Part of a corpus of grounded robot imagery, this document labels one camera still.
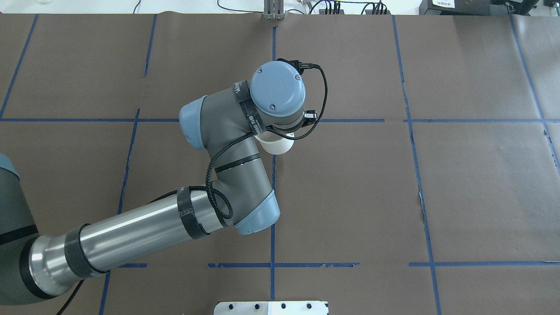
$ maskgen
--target metal bracket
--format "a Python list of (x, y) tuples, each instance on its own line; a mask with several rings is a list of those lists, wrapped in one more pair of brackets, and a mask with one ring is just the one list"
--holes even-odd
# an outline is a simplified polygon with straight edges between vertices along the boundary
[(309, 10), (311, 10), (311, 8), (313, 8), (313, 4), (311, 3), (311, 0), (297, 0), (297, 1), (301, 4), (303, 4), (303, 5), (307, 5)]
[(265, 20), (283, 20), (286, 15), (284, 0), (264, 0), (263, 14)]
[(220, 302), (214, 315), (328, 315), (329, 303), (324, 301)]

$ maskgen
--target table surface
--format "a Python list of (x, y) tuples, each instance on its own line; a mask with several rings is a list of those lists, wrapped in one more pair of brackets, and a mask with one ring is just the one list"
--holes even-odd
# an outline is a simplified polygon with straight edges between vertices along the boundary
[[(0, 15), (0, 152), (42, 234), (201, 184), (179, 109), (274, 58), (322, 65), (323, 121), (263, 161), (282, 215), (87, 280), (65, 314), (560, 308), (560, 38), (552, 17)], [(323, 97), (306, 71), (306, 108)], [(0, 313), (54, 314), (68, 294)]]

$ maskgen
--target gray robot arm segment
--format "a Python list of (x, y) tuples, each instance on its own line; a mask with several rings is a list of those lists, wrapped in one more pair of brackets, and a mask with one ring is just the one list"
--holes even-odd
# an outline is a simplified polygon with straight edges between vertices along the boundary
[[(238, 95), (243, 92), (249, 96)], [(268, 126), (290, 131), (301, 127), (306, 119), (304, 100), (300, 73), (275, 61), (255, 71), (250, 85), (241, 82), (186, 105), (180, 124), (195, 149), (206, 149), (214, 157), (243, 137), (215, 160), (217, 180), (210, 187), (180, 188), (172, 196), (59, 236), (39, 236), (19, 176), (0, 154), (0, 304), (30, 304), (59, 296), (81, 279), (102, 276), (228, 225), (250, 234), (274, 224), (278, 203), (249, 136)], [(220, 209), (227, 209), (226, 200), (231, 204), (231, 217), (212, 205), (211, 192)]]

